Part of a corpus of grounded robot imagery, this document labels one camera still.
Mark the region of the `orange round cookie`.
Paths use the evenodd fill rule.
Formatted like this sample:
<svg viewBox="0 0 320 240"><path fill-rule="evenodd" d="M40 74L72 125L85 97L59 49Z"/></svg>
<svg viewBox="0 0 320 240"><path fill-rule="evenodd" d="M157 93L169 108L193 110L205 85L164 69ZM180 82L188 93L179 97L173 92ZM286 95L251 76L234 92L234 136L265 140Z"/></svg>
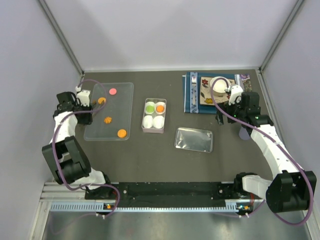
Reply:
<svg viewBox="0 0 320 240"><path fill-rule="evenodd" d="M163 105L158 105L156 107L156 111L160 114L163 113L165 111L165 107Z"/></svg>

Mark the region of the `metal tongs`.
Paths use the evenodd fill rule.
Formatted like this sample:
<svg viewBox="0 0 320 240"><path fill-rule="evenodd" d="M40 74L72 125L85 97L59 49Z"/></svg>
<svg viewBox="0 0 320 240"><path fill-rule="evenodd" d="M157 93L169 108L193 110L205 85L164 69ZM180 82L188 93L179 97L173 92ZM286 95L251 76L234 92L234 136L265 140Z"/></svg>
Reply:
<svg viewBox="0 0 320 240"><path fill-rule="evenodd" d="M97 114L99 111L101 111L104 106L106 105L105 104L98 104L98 100L94 100L92 103L91 103L91 106L92 106L92 115L95 115Z"/></svg>

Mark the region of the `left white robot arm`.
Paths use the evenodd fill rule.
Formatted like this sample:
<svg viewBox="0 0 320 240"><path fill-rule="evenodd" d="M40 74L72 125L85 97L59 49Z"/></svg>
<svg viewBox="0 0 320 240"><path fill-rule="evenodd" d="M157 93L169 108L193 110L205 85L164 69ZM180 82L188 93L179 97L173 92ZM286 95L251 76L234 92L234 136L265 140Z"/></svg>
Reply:
<svg viewBox="0 0 320 240"><path fill-rule="evenodd" d="M95 105L90 103L89 95L89 90L77 94L70 91L57 94L53 137L41 151L59 185L78 184L106 199L113 194L114 187L105 173L91 167L76 139L76 126L90 125L93 122L92 110Z"/></svg>

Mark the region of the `green round cookie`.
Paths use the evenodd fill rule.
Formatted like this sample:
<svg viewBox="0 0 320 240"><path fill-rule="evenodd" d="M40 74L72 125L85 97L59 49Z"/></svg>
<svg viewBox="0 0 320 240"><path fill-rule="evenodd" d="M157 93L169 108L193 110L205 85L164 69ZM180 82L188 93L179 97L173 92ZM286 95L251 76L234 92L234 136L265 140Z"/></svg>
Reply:
<svg viewBox="0 0 320 240"><path fill-rule="evenodd" d="M147 114L152 114L155 111L155 107L152 105L148 105L145 111L147 112Z"/></svg>

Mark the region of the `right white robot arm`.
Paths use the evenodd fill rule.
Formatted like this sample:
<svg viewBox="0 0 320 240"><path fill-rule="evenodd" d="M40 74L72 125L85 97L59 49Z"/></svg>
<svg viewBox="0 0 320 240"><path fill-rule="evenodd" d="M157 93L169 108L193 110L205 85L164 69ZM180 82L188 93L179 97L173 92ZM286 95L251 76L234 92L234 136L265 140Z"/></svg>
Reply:
<svg viewBox="0 0 320 240"><path fill-rule="evenodd" d="M227 116L231 124L240 123L245 133L258 145L273 176L273 180L266 180L255 173L239 173L233 192L239 198L252 193L266 200L273 213L308 210L317 177L290 160L290 154L279 139L271 118L261 114L259 101L260 96L256 92L230 90L229 101L217 105L218 123L223 125L223 116Z"/></svg>

